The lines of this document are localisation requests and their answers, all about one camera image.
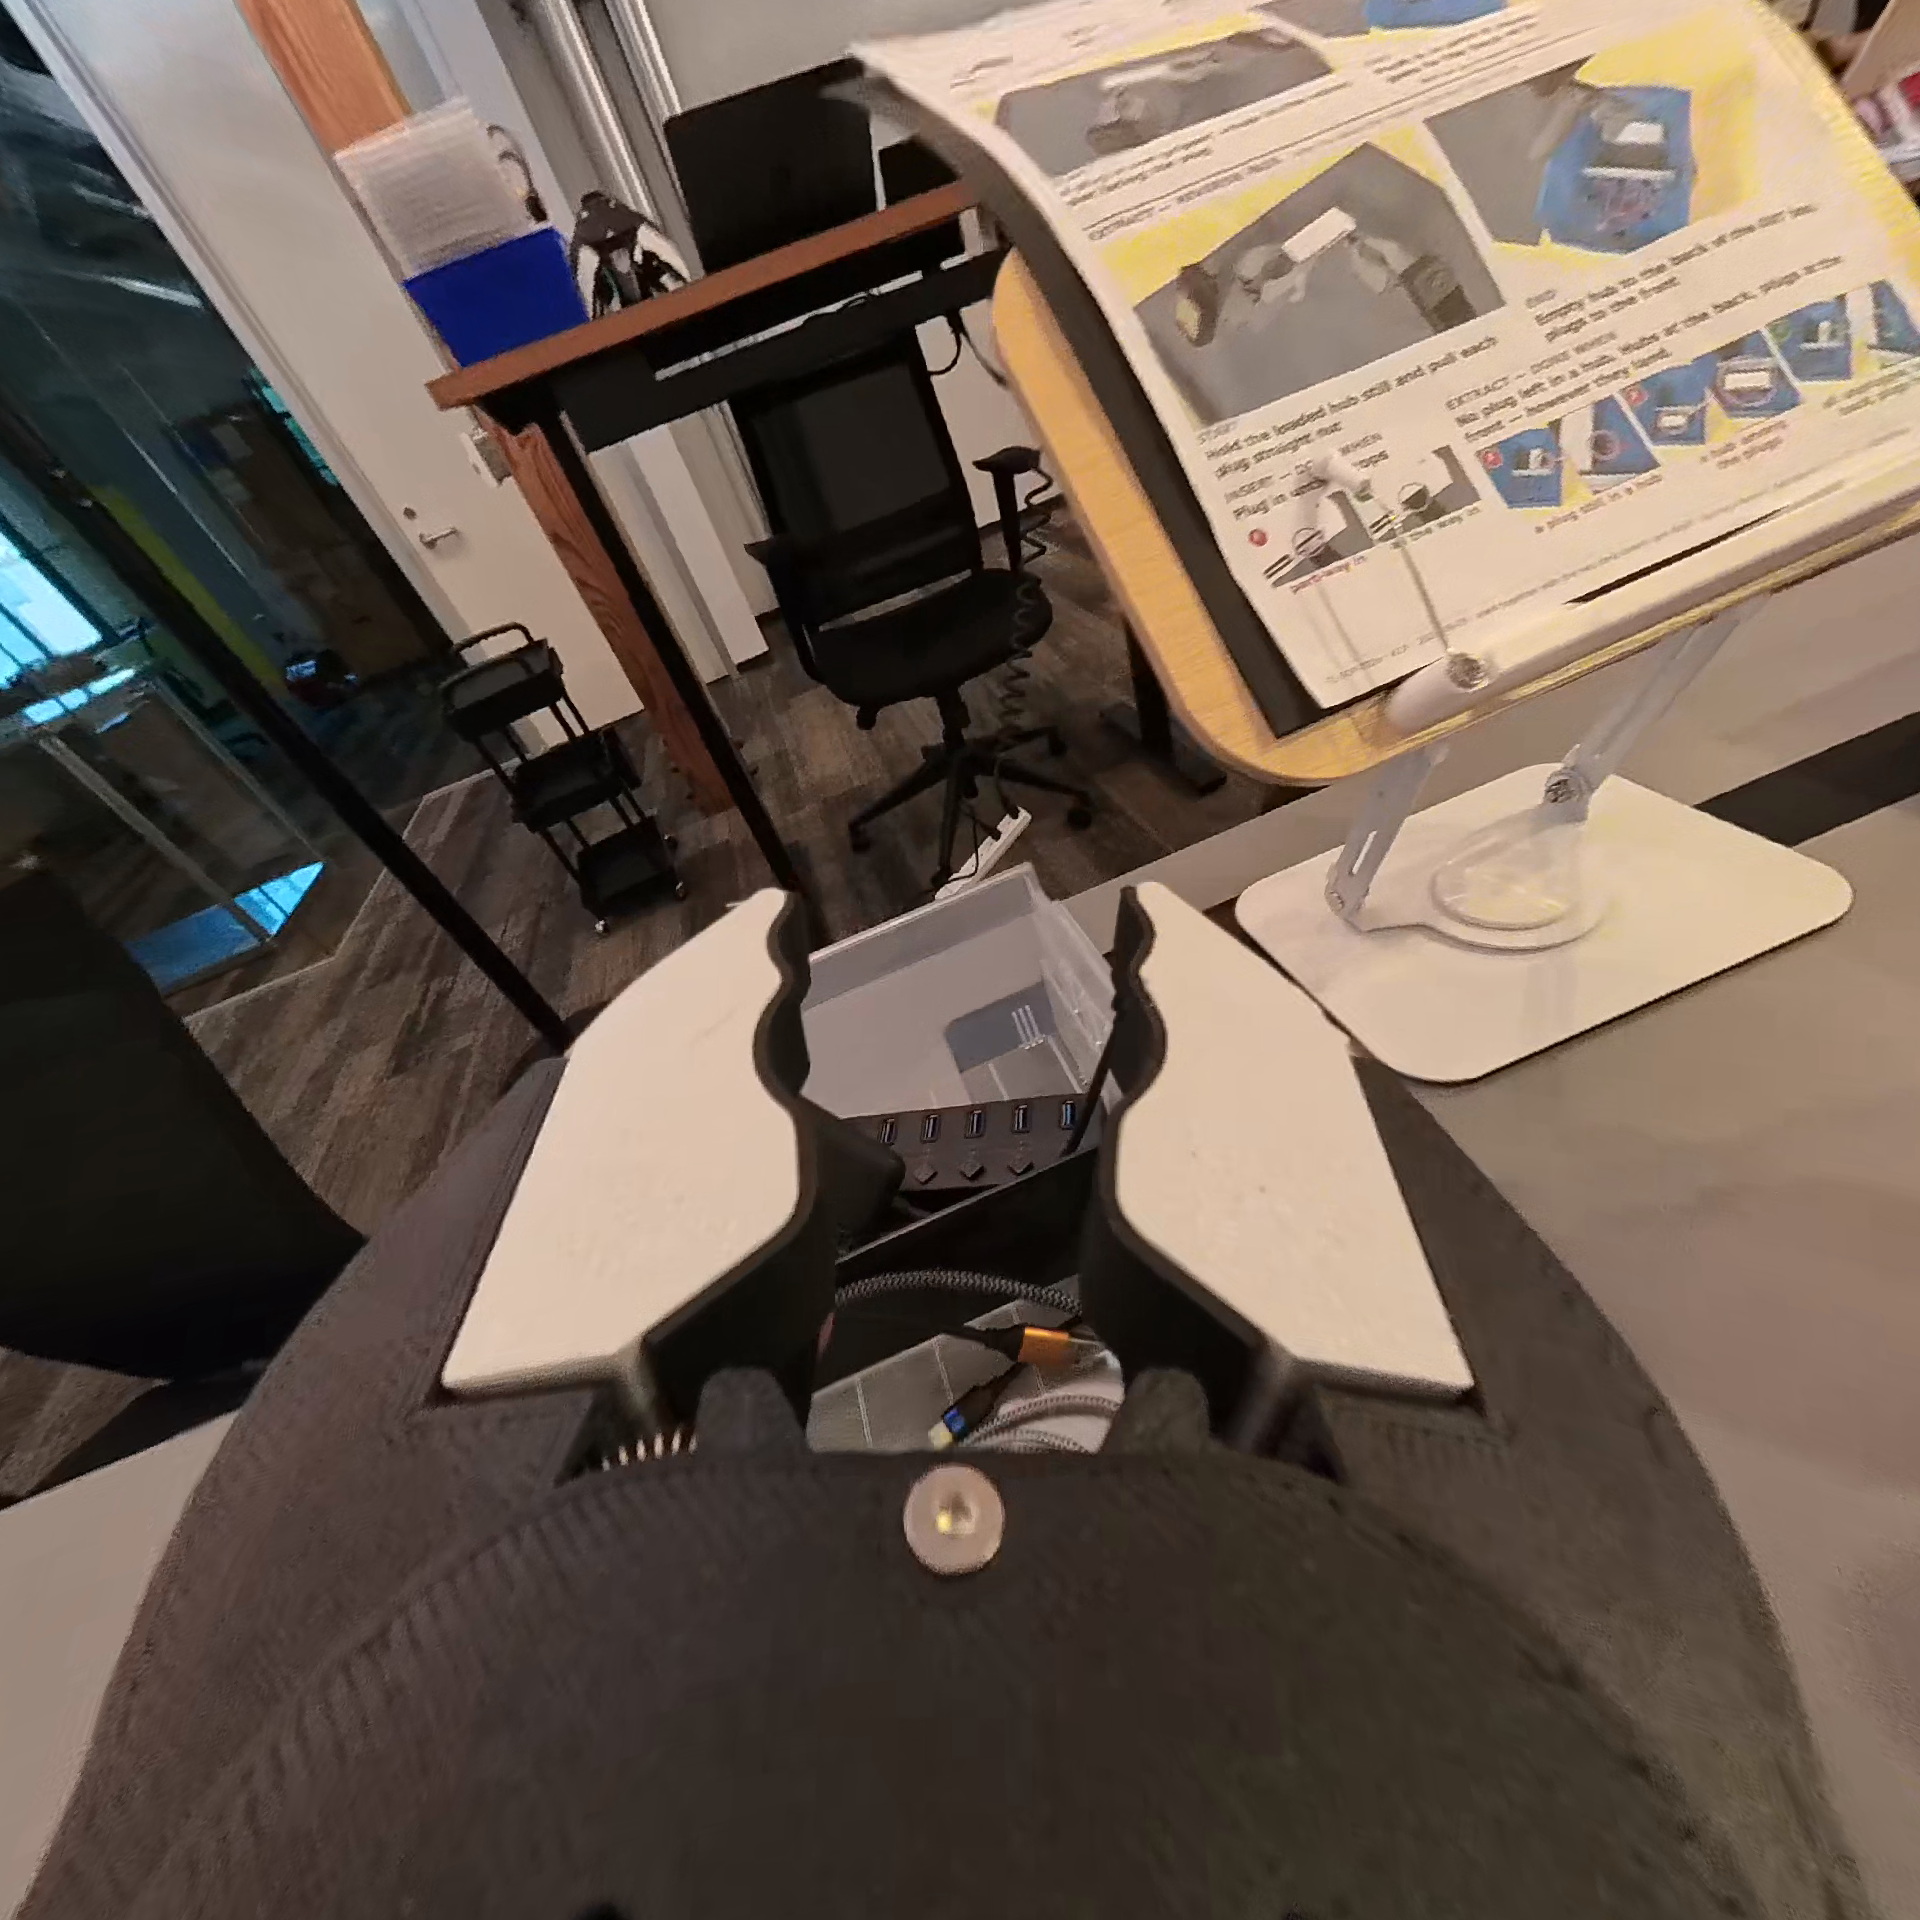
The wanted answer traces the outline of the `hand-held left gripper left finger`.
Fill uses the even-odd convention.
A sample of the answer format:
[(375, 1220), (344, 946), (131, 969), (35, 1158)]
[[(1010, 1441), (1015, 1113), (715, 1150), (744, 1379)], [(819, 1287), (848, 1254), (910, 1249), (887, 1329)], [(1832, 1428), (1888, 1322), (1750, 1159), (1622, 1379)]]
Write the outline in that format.
[(806, 1418), (836, 1207), (805, 1103), (799, 902), (762, 890), (572, 1044), (440, 1364), (454, 1401), (600, 1391), (687, 1419), (756, 1372)]

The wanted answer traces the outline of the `blue storage bin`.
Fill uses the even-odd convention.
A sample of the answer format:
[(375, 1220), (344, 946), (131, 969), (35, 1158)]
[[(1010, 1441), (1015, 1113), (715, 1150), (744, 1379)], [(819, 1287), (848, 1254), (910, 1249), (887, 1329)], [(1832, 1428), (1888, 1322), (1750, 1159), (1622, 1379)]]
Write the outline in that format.
[(402, 281), (454, 368), (541, 344), (590, 321), (566, 241), (536, 226)]

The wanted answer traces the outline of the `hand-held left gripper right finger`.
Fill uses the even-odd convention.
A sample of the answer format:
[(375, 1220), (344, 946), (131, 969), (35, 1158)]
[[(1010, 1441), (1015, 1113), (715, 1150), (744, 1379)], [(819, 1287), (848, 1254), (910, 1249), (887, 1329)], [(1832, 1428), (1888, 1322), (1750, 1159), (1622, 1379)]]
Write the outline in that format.
[(1263, 1451), (1318, 1385), (1452, 1408), (1477, 1382), (1352, 1048), (1160, 882), (1123, 891), (1078, 1290), (1128, 1383), (1198, 1383)]

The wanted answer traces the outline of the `wooden top black desk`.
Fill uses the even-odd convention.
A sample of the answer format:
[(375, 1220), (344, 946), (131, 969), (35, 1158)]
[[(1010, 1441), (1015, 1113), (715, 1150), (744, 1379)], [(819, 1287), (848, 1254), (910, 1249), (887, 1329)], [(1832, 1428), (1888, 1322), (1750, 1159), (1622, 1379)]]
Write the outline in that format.
[(987, 303), (1010, 250), (946, 183), (427, 385), (475, 415), (704, 817), (768, 824), (591, 455)]

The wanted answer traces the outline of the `white book stand wooden board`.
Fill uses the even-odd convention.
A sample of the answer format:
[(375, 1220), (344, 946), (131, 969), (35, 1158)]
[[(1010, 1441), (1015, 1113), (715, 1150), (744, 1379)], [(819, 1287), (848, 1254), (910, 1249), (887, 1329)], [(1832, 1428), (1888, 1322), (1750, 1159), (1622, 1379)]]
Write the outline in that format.
[(1196, 591), (1165, 519), (1020, 260), (994, 319), (1128, 635), (1192, 738), (1272, 785), (1367, 777), (1347, 844), (1239, 902), (1259, 948), (1382, 1066), (1459, 1087), (1832, 927), (1835, 872), (1640, 785), (1622, 760), (1740, 623), (1916, 530), (1916, 507), (1575, 658), (1462, 662), (1317, 712)]

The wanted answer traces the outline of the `printed instruction sheet pad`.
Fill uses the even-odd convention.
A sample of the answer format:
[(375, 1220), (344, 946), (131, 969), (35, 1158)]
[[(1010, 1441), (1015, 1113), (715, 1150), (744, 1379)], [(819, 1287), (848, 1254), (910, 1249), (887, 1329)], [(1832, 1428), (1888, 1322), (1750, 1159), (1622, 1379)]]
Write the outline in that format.
[(1916, 206), (1768, 4), (1024, 4), (848, 58), (1310, 710), (1916, 507)]

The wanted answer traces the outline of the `clear acrylic box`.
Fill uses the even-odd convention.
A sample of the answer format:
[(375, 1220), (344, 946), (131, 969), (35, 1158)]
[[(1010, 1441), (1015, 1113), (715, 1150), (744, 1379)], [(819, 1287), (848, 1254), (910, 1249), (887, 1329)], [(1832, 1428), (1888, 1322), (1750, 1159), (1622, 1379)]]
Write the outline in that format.
[[(844, 1120), (1083, 1095), (1101, 1134), (1114, 1104), (1108, 960), (1027, 867), (815, 952), (803, 1020), (806, 1095)], [(1076, 1286), (1094, 1163), (1098, 1145), (946, 1207), (899, 1195), (887, 1232), (844, 1249), (806, 1418), (819, 1451), (1098, 1451), (1123, 1395), (1111, 1354), (1056, 1376), (1022, 1369), (987, 1431), (957, 1448), (928, 1438), (955, 1398), (1006, 1364), (955, 1329), (1094, 1338)]]

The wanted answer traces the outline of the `white power strip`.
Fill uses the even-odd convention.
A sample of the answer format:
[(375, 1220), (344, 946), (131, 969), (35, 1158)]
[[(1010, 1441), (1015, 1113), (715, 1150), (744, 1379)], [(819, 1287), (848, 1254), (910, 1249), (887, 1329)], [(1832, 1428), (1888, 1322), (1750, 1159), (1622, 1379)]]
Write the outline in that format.
[(1022, 844), (1028, 826), (1034, 826), (1034, 814), (1027, 807), (1006, 811), (987, 838), (975, 840), (973, 851), (957, 865), (952, 876), (938, 882), (930, 899), (946, 902), (960, 896), (994, 876), (1002, 863)]

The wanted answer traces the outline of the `wooden post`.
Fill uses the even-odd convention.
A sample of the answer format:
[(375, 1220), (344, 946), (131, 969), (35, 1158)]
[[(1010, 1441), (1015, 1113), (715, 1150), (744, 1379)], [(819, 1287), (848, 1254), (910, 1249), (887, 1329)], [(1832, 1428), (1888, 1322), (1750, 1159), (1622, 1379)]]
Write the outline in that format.
[[(246, 25), (325, 154), (387, 132), (410, 114), (399, 84), (378, 51), (362, 10), (350, 2), (242, 2)], [(480, 417), (518, 496), (552, 546), (566, 579), (607, 642), (613, 662), (662, 744), (668, 762), (704, 817), (733, 809), (719, 768), (675, 684), (659, 642), (671, 634), (659, 616), (634, 608), (615, 554), (595, 534), (579, 489), (565, 478), (541, 427), (518, 434)]]

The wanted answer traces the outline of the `black white bike helmet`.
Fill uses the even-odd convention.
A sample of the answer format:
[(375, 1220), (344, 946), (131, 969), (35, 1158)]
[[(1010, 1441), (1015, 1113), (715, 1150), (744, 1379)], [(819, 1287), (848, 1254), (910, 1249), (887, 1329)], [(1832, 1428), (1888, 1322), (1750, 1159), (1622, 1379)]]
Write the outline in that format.
[(566, 238), (566, 268), (590, 321), (687, 287), (687, 268), (668, 235), (598, 187), (581, 196)]

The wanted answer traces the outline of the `black seven-port usb hub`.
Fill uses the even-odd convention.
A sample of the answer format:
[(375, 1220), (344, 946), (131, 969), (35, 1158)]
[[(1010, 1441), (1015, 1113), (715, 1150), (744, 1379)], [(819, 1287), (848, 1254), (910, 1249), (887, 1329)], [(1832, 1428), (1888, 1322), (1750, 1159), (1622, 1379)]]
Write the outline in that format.
[(1100, 1104), (1085, 1095), (1024, 1095), (894, 1110), (855, 1115), (851, 1126), (900, 1161), (900, 1198), (935, 1209), (1022, 1185), (1094, 1147)]

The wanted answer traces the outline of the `black usb cable orange plugs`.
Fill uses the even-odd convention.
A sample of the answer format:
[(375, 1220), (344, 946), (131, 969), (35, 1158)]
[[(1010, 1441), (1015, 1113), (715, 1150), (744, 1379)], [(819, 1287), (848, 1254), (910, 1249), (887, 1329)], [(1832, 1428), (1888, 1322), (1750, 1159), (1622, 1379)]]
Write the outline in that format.
[(955, 1398), (928, 1431), (930, 1441), (950, 1448), (987, 1431), (999, 1419), (999, 1404), (1013, 1393), (1022, 1369), (1056, 1376), (1108, 1358), (1101, 1343), (1074, 1329), (1007, 1323), (999, 1329), (955, 1329), (950, 1335), (1006, 1362), (997, 1376)]

